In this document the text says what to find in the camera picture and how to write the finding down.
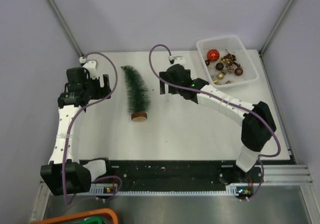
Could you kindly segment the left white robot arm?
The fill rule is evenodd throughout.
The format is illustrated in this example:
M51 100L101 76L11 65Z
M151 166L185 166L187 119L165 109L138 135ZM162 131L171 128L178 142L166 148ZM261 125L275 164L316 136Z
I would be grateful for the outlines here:
M87 105L91 100L110 98L111 88L107 74L99 77L95 68L84 65L67 69L67 82L57 99L59 126L52 155L40 174L53 195L88 192L96 179L108 182L113 169L105 165L105 158L98 158L82 165L78 146L80 131Z

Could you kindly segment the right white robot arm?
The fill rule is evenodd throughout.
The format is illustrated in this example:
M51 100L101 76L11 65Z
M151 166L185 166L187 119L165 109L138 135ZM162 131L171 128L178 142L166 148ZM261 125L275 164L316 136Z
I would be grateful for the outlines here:
M156 75L160 81L160 92L165 94L168 85L170 94L179 94L185 100L218 111L241 127L241 152L236 159L233 174L236 180L246 181L251 177L252 168L260 157L265 144L273 138L279 144L275 131L276 125L267 103L257 104L236 99L207 81L191 78L190 70L180 64L169 67Z

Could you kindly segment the small green christmas tree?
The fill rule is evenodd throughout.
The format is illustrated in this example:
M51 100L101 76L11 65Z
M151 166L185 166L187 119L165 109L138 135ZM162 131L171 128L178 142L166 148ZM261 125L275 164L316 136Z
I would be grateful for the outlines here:
M124 72L124 81L127 94L127 111L133 122L147 120L148 111L151 106L149 89L140 74L133 66L121 66Z

